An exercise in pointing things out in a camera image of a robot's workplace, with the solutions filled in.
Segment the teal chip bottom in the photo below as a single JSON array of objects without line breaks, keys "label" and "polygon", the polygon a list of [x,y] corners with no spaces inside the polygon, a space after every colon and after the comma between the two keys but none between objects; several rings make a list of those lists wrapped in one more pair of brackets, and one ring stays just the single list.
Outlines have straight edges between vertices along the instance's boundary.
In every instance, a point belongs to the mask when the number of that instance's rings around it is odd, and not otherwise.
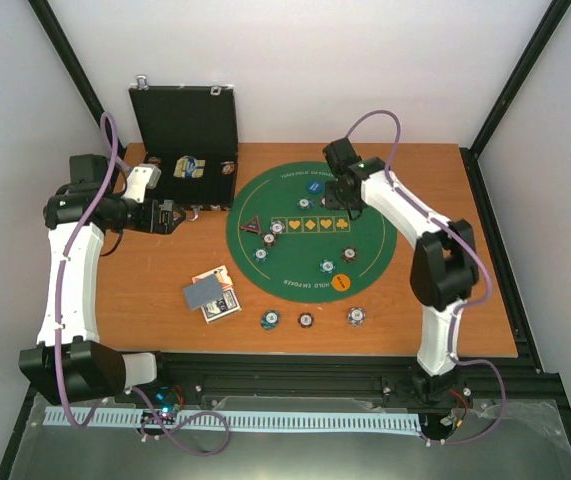
[{"label": "teal chip bottom", "polygon": [[324,259],[319,263],[319,270],[324,274],[332,274],[336,270],[336,264],[332,260]]}]

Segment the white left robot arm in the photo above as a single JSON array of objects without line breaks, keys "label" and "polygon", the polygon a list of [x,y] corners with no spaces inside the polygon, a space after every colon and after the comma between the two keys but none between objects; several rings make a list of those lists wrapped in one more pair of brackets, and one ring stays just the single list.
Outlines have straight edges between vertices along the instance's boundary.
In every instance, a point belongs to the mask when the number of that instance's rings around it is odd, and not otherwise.
[{"label": "white left robot arm", "polygon": [[185,214],[171,200],[147,197],[161,175],[154,165],[129,170],[120,193],[107,158],[77,155],[69,167],[69,183],[43,211],[51,259],[47,305],[35,347],[19,354],[19,369],[53,405],[114,396],[132,386],[162,402],[172,393],[173,378],[158,368],[156,354],[124,354],[100,341],[98,266],[107,232],[169,235]]}]

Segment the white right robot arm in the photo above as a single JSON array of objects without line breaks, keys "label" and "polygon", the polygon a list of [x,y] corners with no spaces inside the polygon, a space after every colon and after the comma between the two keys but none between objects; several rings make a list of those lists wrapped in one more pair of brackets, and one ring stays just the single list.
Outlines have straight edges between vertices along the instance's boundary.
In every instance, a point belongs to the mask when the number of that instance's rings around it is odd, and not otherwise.
[{"label": "white right robot arm", "polygon": [[334,176],[325,206],[352,220],[371,207],[413,248],[410,287],[422,306],[422,335],[408,387],[419,403],[435,404],[457,380],[460,320],[479,281],[473,229],[429,207],[380,158],[362,159],[348,138],[324,147],[323,155]]}]

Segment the teal chip top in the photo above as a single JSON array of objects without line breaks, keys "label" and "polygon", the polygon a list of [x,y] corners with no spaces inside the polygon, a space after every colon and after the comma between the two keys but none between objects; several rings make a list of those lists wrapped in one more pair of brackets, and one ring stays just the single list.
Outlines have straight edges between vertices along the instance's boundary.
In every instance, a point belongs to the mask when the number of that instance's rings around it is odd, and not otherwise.
[{"label": "teal chip top", "polygon": [[301,210],[309,210],[313,207],[314,203],[311,199],[309,198],[300,198],[297,201],[297,206],[301,209]]}]

